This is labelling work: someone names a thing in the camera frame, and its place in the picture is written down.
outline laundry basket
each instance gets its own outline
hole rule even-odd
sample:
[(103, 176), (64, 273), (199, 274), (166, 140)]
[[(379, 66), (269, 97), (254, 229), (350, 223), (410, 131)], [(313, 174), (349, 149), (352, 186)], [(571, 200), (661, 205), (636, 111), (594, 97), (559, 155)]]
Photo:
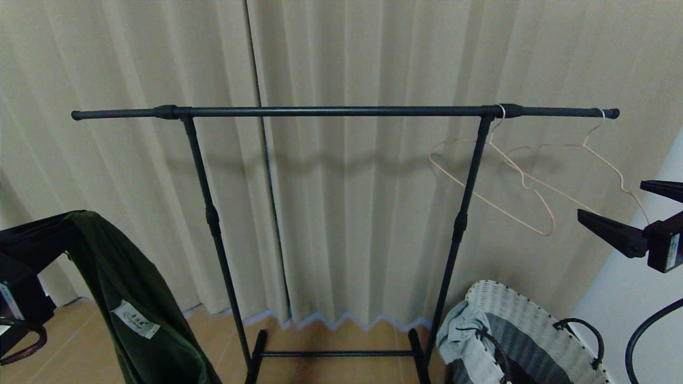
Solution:
[[(585, 321), (575, 318), (558, 321), (533, 301), (490, 280), (475, 283), (465, 299), (485, 313), (490, 323), (487, 333), (497, 341), (497, 347), (507, 361), (500, 364), (501, 360), (494, 358), (494, 351), (488, 351), (480, 339), (476, 339), (475, 348), (449, 367), (453, 383), (505, 383), (514, 376), (510, 372), (505, 374), (505, 365), (508, 371), (510, 367), (513, 371), (523, 371), (522, 375), (538, 384), (610, 382), (602, 368), (602, 337)], [(596, 334), (597, 357), (574, 335), (568, 323), (584, 324)]]

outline curtain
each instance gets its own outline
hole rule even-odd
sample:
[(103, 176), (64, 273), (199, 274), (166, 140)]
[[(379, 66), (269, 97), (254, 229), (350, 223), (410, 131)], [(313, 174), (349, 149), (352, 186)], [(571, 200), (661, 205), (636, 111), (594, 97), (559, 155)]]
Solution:
[[(228, 307), (182, 125), (68, 114), (163, 104), (618, 107), (590, 144), (636, 191), (680, 127), (682, 16), (674, 3), (5, 2), (3, 225), (95, 210), (157, 265), (182, 308)], [(291, 306), (295, 321), (430, 319), (462, 188), (428, 155), (473, 139), (476, 118), (196, 123), (245, 317), (271, 309), (284, 320)], [(581, 142), (597, 123), (515, 118), (496, 144)], [(445, 146), (435, 159), (464, 181), (472, 149)], [(514, 158), (602, 215), (637, 208), (576, 149)], [(576, 222), (575, 205), (536, 187), (555, 213), (549, 237), (473, 200), (449, 305), (488, 278), (571, 313), (609, 247)], [(490, 149), (475, 190), (547, 228)], [(89, 295), (68, 260), (41, 278), (63, 300)]]

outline green garment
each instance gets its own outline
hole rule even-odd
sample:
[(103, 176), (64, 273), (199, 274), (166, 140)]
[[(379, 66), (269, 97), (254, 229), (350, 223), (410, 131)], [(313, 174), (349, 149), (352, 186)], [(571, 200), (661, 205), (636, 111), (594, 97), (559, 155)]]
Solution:
[[(84, 235), (69, 247), (68, 254), (104, 316), (126, 384), (219, 384), (166, 282), (142, 252), (95, 212), (73, 212), (65, 220), (71, 220)], [(122, 300), (134, 307), (121, 315), (128, 323), (113, 312)], [(134, 331), (131, 327), (137, 323), (127, 325), (131, 312), (158, 325), (156, 333)], [(152, 326), (138, 317), (140, 321)]]

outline wire hanger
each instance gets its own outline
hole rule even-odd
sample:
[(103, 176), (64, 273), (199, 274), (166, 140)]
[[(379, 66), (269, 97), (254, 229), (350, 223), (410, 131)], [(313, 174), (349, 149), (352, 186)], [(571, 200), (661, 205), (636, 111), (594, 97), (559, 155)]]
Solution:
[[(480, 194), (474, 192), (473, 195), (476, 196), (476, 197), (478, 197), (479, 199), (481, 199), (483, 202), (487, 203), (488, 205), (492, 206), (493, 208), (496, 208), (498, 211), (500, 211), (500, 212), (503, 213), (504, 215), (508, 216), (510, 219), (513, 219), (513, 220), (517, 221), (519, 224), (522, 224), (523, 226), (529, 228), (530, 230), (532, 230), (532, 231), (534, 231), (534, 232), (536, 232), (536, 233), (538, 233), (538, 234), (540, 234), (540, 235), (542, 235), (542, 236), (550, 236), (550, 235), (553, 234), (553, 232), (555, 231), (555, 216), (553, 216), (553, 212), (550, 210), (550, 207), (549, 207), (548, 204), (546, 203), (546, 200), (543, 198), (543, 196), (541, 196), (540, 193), (538, 193), (538, 191), (536, 191), (535, 189), (533, 189), (533, 188), (527, 186), (527, 184), (526, 184), (526, 182), (525, 182), (525, 176), (528, 176), (528, 175), (527, 175), (525, 172), (523, 172), (522, 169), (519, 168), (519, 167), (517, 166), (517, 164), (515, 164), (515, 162), (514, 162), (510, 157), (508, 157), (508, 155), (506, 155), (503, 151), (501, 151), (501, 150), (500, 150), (495, 144), (493, 144), (493, 142), (492, 142), (493, 136), (494, 136), (493, 134), (495, 133), (496, 129), (503, 123), (503, 121), (505, 121), (505, 107), (503, 107), (503, 106), (500, 105), (500, 104), (497, 104), (497, 105), (503, 110), (503, 118), (501, 119), (501, 121), (500, 121), (498, 124), (496, 124), (496, 125), (493, 127), (493, 129), (491, 130), (491, 134), (490, 134), (490, 136), (489, 136), (489, 139), (488, 139), (488, 141), (485, 143), (485, 145), (490, 146), (491, 148), (493, 148), (494, 150), (496, 150), (496, 152), (498, 152), (498, 153), (505, 159), (505, 163), (506, 163), (506, 164), (508, 164), (509, 166), (511, 166), (511, 167), (513, 167), (514, 169), (516, 169), (517, 172), (519, 172), (519, 174), (520, 174), (520, 176), (521, 176), (521, 184), (522, 184), (522, 187), (523, 187), (524, 189), (528, 190), (528, 191), (533, 191), (533, 192), (536, 194), (536, 197), (538, 197), (538, 199), (541, 201), (541, 203), (543, 203), (543, 207), (545, 207), (546, 212), (548, 213), (548, 216), (550, 216), (550, 230), (548, 230), (547, 232), (544, 232), (544, 231), (542, 231), (542, 230), (539, 230), (539, 229), (537, 229), (537, 228), (535, 228), (535, 227), (529, 225), (528, 223), (525, 223), (523, 220), (520, 220), (520, 219), (518, 219), (517, 217), (513, 216), (511, 213), (509, 213), (508, 211), (502, 209), (501, 207), (497, 206), (496, 204), (493, 204), (492, 202), (490, 202), (489, 200), (487, 200), (486, 198), (484, 198), (484, 197), (481, 196)], [(451, 140), (451, 141), (442, 141), (442, 142), (440, 142), (440, 143), (438, 143), (438, 144), (436, 144), (435, 146), (432, 147), (432, 149), (431, 149), (431, 151), (430, 151), (430, 155), (429, 155), (429, 161), (430, 161), (432, 164), (434, 164), (434, 166), (436, 166), (439, 170), (441, 170), (444, 174), (446, 174), (448, 177), (450, 177), (451, 179), (453, 179), (453, 181), (457, 182), (461, 187), (464, 187), (465, 184), (464, 184), (463, 182), (461, 182), (460, 180), (458, 180), (455, 176), (451, 175), (446, 169), (444, 169), (444, 168), (441, 167), (438, 163), (436, 163), (436, 161), (435, 161), (434, 158), (433, 158), (433, 156), (434, 156), (434, 154), (435, 154), (435, 151), (436, 151), (436, 149), (437, 149), (439, 146), (445, 146), (445, 145), (447, 145), (447, 144), (453, 144), (453, 143), (455, 143), (456, 141), (465, 141), (465, 142), (467, 142), (467, 143), (474, 143), (474, 142), (476, 142), (475, 140), (471, 140), (471, 139), (461, 139), (461, 138), (456, 138), (456, 139), (453, 139), (453, 140)]]
[[(650, 224), (650, 218), (648, 217), (647, 212), (645, 211), (645, 207), (643, 207), (643, 203), (641, 202), (641, 200), (633, 192), (631, 192), (625, 188), (625, 186), (624, 186), (624, 175), (621, 173), (621, 171), (618, 170), (614, 165), (609, 163), (604, 157), (600, 156), (596, 151), (594, 151), (593, 149), (591, 149), (587, 145), (588, 139), (590, 138), (591, 133), (593, 133), (596, 129), (600, 128), (602, 126), (602, 123), (605, 121), (604, 111), (602, 109), (599, 109), (599, 108), (596, 108), (596, 109), (598, 109), (602, 113), (602, 120), (600, 121), (600, 123), (597, 126), (591, 128), (591, 130), (588, 131), (588, 133), (586, 134), (586, 138), (584, 138), (584, 140), (583, 140), (583, 143), (581, 143), (581, 144), (578, 144), (578, 143), (543, 143), (536, 148), (532, 148), (530, 146), (522, 146), (522, 147), (513, 148), (513, 149), (507, 151), (507, 154), (511, 154), (517, 150), (522, 150), (522, 149), (528, 149), (532, 152), (533, 151), (538, 152), (543, 147), (551, 147), (551, 146), (552, 147), (578, 147), (578, 148), (583, 148), (586, 151), (588, 151), (590, 154), (592, 154), (596, 158), (598, 158), (600, 161), (607, 164), (607, 166), (610, 167), (610, 169), (612, 169), (619, 176), (619, 188), (622, 190), (622, 192), (630, 195), (633, 198), (633, 200), (635, 200), (635, 202), (638, 203), (638, 207), (643, 212), (643, 215), (645, 216), (645, 220), (647, 221), (647, 224)], [(528, 174), (527, 172), (521, 171), (519, 169), (519, 167), (517, 166), (517, 164), (515, 164), (514, 162), (508, 162), (508, 159), (505, 159), (505, 164), (508, 165), (509, 167), (517, 170), (518, 172), (521, 172), (522, 174), (524, 174), (526, 177), (532, 179), (533, 181), (536, 181), (537, 183), (539, 183), (539, 184), (543, 185), (544, 187), (550, 189), (551, 191), (557, 192), (560, 195), (566, 197), (567, 199), (573, 201), (574, 203), (577, 203), (579, 206), (583, 207), (585, 210), (588, 210), (592, 213), (597, 213), (595, 210), (589, 208), (588, 206), (579, 202), (578, 200), (574, 199), (573, 197), (570, 197), (569, 195), (560, 191), (559, 189), (557, 189), (557, 188), (555, 188), (549, 184), (546, 184), (545, 182), (542, 182), (541, 180), (538, 180), (537, 178), (533, 177), (532, 175)]]

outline black metal clothes rack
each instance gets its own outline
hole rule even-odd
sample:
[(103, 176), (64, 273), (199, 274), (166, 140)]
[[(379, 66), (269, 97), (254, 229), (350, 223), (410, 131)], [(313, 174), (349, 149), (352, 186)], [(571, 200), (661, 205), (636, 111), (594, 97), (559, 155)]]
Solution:
[[(516, 118), (519, 116), (570, 116), (582, 118), (602, 118), (616, 119), (619, 117), (619, 109), (587, 109), (587, 108), (539, 108), (522, 107), (515, 104), (502, 104), (505, 108), (505, 118)], [(225, 248), (221, 240), (221, 230), (219, 227), (219, 215), (213, 205), (211, 192), (206, 178), (206, 170), (199, 149), (197, 140), (197, 130), (195, 129), (194, 118), (203, 117), (303, 117), (303, 116), (478, 116), (479, 131), (477, 141), (472, 153), (472, 161), (469, 167), (467, 182), (465, 184), (460, 212), (456, 216), (453, 226), (453, 237), (451, 247), (448, 252), (448, 259), (443, 271), (441, 289), (436, 302), (436, 309), (432, 321), (432, 329), (429, 334), (426, 349), (423, 351), (417, 332), (411, 329), (408, 332), (410, 349), (397, 351), (266, 351), (266, 340), (268, 334), (261, 330), (256, 338), (253, 351), (249, 352), (245, 329), (240, 316), (240, 308), (235, 296), (235, 289), (232, 283), (232, 276), (225, 255)], [(246, 384), (253, 384), (258, 377), (261, 361), (264, 357), (377, 357), (377, 356), (412, 356), (415, 360), (417, 376), (420, 384), (429, 384), (430, 377), (428, 366), (434, 344), (436, 342), (436, 331), (443, 315), (443, 308), (446, 301), (446, 294), (450, 285), (453, 268), (458, 255), (458, 248), (462, 236), (467, 227), (467, 211), (474, 190), (479, 164), (481, 163), (482, 153), (486, 136), (490, 129), (491, 122), (496, 118), (503, 118), (503, 109), (500, 105), (484, 105), (481, 107), (216, 107), (216, 108), (194, 108), (177, 107), (175, 105), (163, 105), (151, 109), (119, 109), (110, 111), (73, 111), (71, 117), (74, 120), (85, 119), (109, 119), (109, 118), (160, 118), (166, 120), (181, 120), (197, 168), (199, 185), (201, 187), (204, 202), (206, 203), (206, 221), (214, 239), (216, 251), (228, 298), (235, 318), (235, 326), (240, 339), (242, 352), (247, 364)]]

